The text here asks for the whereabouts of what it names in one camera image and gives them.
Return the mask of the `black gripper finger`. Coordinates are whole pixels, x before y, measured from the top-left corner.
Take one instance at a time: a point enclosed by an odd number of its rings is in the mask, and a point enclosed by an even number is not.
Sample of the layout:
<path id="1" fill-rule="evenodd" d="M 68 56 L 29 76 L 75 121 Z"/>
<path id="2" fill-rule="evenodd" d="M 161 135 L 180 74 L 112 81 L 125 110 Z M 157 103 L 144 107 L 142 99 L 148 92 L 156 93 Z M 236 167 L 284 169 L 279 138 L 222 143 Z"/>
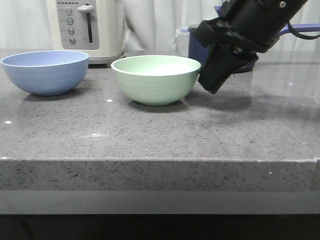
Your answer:
<path id="1" fill-rule="evenodd" d="M 215 94 L 236 70 L 258 60 L 255 52 L 237 52 L 225 44 L 212 44 L 208 58 L 199 72 L 198 82 L 208 92 Z"/>

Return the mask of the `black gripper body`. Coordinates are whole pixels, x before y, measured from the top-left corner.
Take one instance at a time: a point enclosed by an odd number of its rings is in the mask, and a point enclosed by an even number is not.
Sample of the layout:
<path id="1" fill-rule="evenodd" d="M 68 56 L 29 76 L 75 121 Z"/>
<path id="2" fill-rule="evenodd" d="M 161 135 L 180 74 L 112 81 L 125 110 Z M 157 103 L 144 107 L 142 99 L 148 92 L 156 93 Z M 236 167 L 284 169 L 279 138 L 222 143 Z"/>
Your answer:
<path id="1" fill-rule="evenodd" d="M 193 36 L 203 47 L 231 45 L 265 53 L 279 40 L 283 10 L 283 0 L 226 0 L 219 17 L 203 20 Z"/>

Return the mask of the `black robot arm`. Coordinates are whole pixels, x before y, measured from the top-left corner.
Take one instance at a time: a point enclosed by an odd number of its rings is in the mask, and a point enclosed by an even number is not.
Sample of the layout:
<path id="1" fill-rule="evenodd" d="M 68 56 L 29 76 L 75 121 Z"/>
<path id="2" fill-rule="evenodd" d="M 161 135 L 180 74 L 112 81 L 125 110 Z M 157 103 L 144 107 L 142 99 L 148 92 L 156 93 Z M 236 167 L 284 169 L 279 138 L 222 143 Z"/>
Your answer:
<path id="1" fill-rule="evenodd" d="M 203 20 L 194 37 L 209 47 L 198 82 L 215 94 L 229 76 L 266 53 L 304 0 L 226 0 L 220 15 Z"/>

